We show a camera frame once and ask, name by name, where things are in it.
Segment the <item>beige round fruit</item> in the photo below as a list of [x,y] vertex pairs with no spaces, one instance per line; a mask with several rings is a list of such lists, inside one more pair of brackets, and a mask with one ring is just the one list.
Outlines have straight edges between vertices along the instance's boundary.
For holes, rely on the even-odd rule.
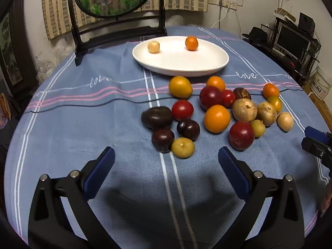
[[281,112],[277,117],[277,124],[284,132],[289,132],[294,126],[294,119],[289,112]]

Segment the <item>dark purple oblong plum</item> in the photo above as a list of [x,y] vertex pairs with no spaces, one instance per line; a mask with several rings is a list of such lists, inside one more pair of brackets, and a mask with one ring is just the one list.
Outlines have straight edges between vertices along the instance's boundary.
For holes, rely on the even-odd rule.
[[170,128],[173,120],[172,111],[165,106],[152,107],[141,114],[141,121],[144,126],[152,130]]

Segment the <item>black speaker box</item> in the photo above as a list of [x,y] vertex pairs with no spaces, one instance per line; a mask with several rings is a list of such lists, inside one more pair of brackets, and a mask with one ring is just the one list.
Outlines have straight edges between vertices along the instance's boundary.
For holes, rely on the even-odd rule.
[[298,27],[302,29],[304,32],[313,35],[315,32],[315,22],[314,20],[307,16],[304,13],[299,14],[299,22],[298,22]]

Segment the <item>small orange behind plum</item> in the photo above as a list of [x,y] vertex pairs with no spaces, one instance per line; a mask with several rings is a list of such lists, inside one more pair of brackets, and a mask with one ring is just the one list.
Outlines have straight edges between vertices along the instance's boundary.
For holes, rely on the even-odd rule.
[[218,77],[218,76],[211,76],[206,81],[206,85],[218,88],[221,92],[226,89],[225,81],[222,78]]

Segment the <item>small red cherry tomato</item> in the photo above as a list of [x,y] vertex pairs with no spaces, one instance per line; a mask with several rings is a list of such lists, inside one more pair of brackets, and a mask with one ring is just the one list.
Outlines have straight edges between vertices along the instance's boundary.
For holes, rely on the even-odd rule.
[[222,106],[224,106],[227,109],[231,109],[233,103],[236,101],[236,96],[233,93],[233,91],[226,89],[221,92],[221,101],[222,101]]

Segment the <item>white plastic bucket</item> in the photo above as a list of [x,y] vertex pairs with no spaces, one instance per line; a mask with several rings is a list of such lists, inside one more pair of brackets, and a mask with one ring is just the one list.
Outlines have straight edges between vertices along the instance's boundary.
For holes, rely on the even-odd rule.
[[319,100],[324,100],[331,90],[331,79],[318,66],[311,78],[310,89]]

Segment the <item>computer monitor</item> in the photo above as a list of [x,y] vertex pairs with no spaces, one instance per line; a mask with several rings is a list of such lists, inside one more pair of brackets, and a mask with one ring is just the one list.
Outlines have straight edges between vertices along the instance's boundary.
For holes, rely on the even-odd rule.
[[296,59],[302,59],[309,50],[311,38],[290,25],[279,23],[273,47]]

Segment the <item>small orange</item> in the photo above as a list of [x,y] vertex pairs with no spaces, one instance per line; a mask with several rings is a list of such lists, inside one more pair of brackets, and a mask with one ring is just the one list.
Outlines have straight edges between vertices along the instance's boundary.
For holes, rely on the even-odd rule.
[[226,89],[225,81],[222,78],[218,77],[218,76],[211,76],[206,81],[206,85],[218,88],[221,92]]
[[279,97],[280,91],[278,90],[277,86],[272,83],[267,83],[262,90],[263,96],[265,99],[269,99],[271,96]]
[[189,51],[196,51],[198,49],[199,43],[196,37],[188,36],[185,40],[185,45]]

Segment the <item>olive round fruit front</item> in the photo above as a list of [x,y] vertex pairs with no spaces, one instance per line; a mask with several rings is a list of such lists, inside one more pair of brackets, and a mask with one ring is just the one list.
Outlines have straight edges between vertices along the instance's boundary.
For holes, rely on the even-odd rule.
[[179,137],[172,143],[172,152],[178,158],[189,158],[195,152],[195,144],[188,138]]

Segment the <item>beige checked curtain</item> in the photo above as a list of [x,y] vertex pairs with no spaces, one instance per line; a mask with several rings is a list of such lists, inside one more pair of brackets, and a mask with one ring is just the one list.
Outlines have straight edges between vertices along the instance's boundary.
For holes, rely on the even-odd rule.
[[[164,0],[166,10],[202,11],[208,9],[208,0]],[[79,27],[95,23],[98,20],[90,17],[74,6]],[[71,30],[69,7],[67,0],[42,0],[44,26],[48,39],[54,39]]]

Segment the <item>large tan passion fruit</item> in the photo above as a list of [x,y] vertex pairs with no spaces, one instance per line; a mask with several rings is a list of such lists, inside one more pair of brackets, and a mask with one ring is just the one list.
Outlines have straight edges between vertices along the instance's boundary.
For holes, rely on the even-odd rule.
[[249,98],[236,100],[232,105],[232,114],[237,121],[251,123],[257,116],[257,106]]

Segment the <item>yellow-green small citrus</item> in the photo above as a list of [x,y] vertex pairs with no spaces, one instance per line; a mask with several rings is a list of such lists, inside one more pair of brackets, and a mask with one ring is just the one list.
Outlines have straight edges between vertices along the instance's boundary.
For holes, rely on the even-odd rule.
[[282,111],[282,101],[280,100],[280,98],[278,96],[270,96],[267,99],[267,102],[270,103],[274,107],[274,109],[277,113],[280,113]]

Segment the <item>small olive longan fruit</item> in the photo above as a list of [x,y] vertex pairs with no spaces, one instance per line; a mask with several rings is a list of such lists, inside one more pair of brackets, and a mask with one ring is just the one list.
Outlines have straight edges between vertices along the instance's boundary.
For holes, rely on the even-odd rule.
[[251,127],[253,128],[255,138],[260,138],[266,131],[266,126],[261,120],[253,120]]

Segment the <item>black metal shelf rack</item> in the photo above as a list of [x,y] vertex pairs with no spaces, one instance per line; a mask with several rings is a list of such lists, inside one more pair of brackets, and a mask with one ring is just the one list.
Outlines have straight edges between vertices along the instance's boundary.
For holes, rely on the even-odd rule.
[[309,79],[312,68],[319,60],[320,42],[293,23],[276,18],[273,28],[261,25],[267,42],[261,51],[286,71],[297,83]]

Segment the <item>small beige longan fruit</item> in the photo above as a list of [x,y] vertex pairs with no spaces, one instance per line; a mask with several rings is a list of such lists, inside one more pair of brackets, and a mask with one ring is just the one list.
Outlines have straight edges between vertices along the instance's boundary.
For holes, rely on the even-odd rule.
[[148,43],[148,51],[152,54],[157,54],[160,52],[160,43],[158,41],[150,41]]

